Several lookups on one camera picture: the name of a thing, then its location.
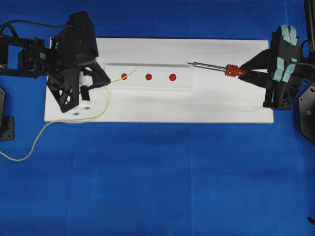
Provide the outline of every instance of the light blue padding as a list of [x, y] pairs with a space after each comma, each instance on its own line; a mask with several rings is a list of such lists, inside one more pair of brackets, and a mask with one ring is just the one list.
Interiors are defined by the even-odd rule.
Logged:
[[290, 26], [290, 33], [289, 33], [289, 27], [288, 26], [281, 26], [281, 31], [283, 35], [283, 39], [296, 46], [297, 44], [297, 33], [296, 33], [296, 28], [293, 26]]
[[[291, 61], [292, 62], [297, 62], [297, 59], [292, 58]], [[287, 83], [289, 81], [289, 79], [290, 79], [290, 76], [294, 72], [294, 69], [295, 69], [295, 64], [290, 64], [285, 70], [285, 73], [284, 73], [282, 81]]]
[[284, 72], [284, 60], [282, 58], [277, 58], [277, 70], [275, 71], [275, 75], [273, 80], [280, 82], [282, 79], [282, 74]]

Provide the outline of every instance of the black bracket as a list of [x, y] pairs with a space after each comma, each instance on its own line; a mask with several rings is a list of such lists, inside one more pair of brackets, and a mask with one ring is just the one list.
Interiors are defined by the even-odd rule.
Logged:
[[4, 98], [5, 92], [0, 88], [0, 141], [14, 140], [14, 118], [3, 115]]
[[299, 98], [302, 133], [315, 144], [315, 87], [309, 86]]

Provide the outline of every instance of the red circle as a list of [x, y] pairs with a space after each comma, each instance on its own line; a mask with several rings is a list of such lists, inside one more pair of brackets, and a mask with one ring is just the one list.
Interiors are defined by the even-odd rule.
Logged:
[[152, 79], [152, 75], [151, 74], [146, 74], [146, 79], [147, 80], [151, 80]]
[[127, 74], [126, 74], [126, 73], [122, 74], [122, 78], [123, 78], [123, 77], [125, 77], [123, 80], [125, 80], [125, 79], [127, 79], [127, 78], [128, 78], [128, 76], [127, 76]]
[[176, 80], [176, 75], [175, 74], [171, 74], [169, 76], [170, 81], [175, 81]]

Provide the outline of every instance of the blue tablecloth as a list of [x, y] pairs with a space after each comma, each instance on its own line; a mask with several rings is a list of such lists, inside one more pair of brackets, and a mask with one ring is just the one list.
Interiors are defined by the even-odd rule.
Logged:
[[[11, 0], [0, 23], [61, 25], [82, 10], [97, 36], [270, 39], [286, 24], [307, 38], [302, 0]], [[47, 46], [59, 32], [15, 28]], [[0, 86], [15, 117], [0, 150], [19, 158], [44, 125], [45, 78]], [[0, 235], [312, 235], [314, 167], [296, 103], [274, 124], [54, 124], [27, 161], [0, 158]]]

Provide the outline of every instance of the yellow wire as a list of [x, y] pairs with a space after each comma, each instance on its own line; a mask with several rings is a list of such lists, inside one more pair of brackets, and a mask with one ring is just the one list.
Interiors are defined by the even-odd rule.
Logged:
[[[124, 76], [123, 78], [119, 79], [119, 80], [114, 80], [112, 81], [111, 83], [115, 83], [115, 82], [118, 82], [118, 81], [121, 81], [125, 78], [127, 78], [129, 75], [133, 74], [135, 71], [137, 70], [137, 68], [134, 69], [134, 71], [132, 71], [131, 73], [129, 73], [128, 75]], [[60, 120], [55, 120], [55, 121], [51, 121], [49, 122], [48, 124], [46, 124], [40, 131], [40, 133], [38, 134], [38, 136], [36, 137], [36, 139], [34, 140], [33, 142], [33, 145], [31, 147], [31, 150], [29, 152], [29, 154], [27, 154], [25, 157], [21, 158], [21, 159], [15, 159], [15, 158], [12, 158], [12, 157], [9, 157], [8, 155], [6, 155], [5, 153], [3, 153], [2, 151], [0, 151], [0, 154], [4, 157], [6, 157], [7, 159], [11, 160], [11, 161], [15, 161], [15, 162], [20, 162], [20, 161], [24, 161], [26, 159], [28, 159], [31, 154], [33, 153], [34, 149], [35, 149], [35, 146], [38, 142], [38, 139], [40, 138], [40, 136], [42, 135], [42, 133], [44, 132], [44, 130], [51, 124], [54, 124], [54, 123], [66, 123], [66, 124], [83, 124], [83, 123], [87, 123], [87, 122], [92, 122], [94, 120], [96, 120], [97, 118], [101, 117], [103, 114], [106, 113], [106, 111], [108, 110], [108, 107], [109, 107], [109, 104], [110, 104], [110, 92], [108, 90], [107, 87], [104, 87], [106, 92], [107, 92], [107, 103], [106, 103], [106, 107], [104, 109], [104, 111], [102, 111], [98, 116], [96, 117], [93, 117], [93, 118], [88, 118], [88, 119], [72, 119], [72, 120], [85, 120], [85, 121], [69, 121], [69, 120], [64, 120], [64, 119], [60, 119]]]
[[118, 82], [118, 81], [121, 81], [121, 80], [126, 79], [129, 75], [132, 75], [137, 69], [138, 69], [138, 68], [135, 68], [130, 74], [127, 74], [127, 75], [121, 77], [121, 78], [118, 79], [118, 80], [111, 81], [111, 83], [116, 83], [116, 82]]

